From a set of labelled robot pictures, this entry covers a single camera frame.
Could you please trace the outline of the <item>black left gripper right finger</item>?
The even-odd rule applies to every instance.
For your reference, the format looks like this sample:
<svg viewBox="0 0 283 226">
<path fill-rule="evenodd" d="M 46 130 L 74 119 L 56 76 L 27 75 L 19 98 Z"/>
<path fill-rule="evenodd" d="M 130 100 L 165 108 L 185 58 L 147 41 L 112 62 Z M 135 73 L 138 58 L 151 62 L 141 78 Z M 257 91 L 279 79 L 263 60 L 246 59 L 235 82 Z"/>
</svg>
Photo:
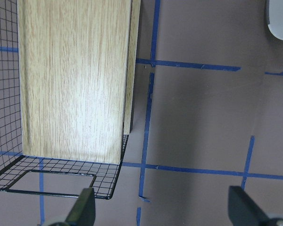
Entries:
<svg viewBox="0 0 283 226">
<path fill-rule="evenodd" d="M 240 186 L 229 186 L 228 217 L 233 226 L 273 226 L 274 221 Z"/>
</svg>

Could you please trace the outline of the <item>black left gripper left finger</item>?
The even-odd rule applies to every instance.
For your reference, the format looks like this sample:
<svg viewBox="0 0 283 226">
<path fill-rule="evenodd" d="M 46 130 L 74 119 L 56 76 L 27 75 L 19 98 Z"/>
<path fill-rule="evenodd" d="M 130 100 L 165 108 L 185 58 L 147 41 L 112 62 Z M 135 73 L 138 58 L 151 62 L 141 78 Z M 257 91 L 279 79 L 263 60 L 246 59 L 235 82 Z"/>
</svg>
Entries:
<svg viewBox="0 0 283 226">
<path fill-rule="evenodd" d="M 93 188 L 84 188 L 65 222 L 70 226 L 93 226 L 96 218 Z"/>
</svg>

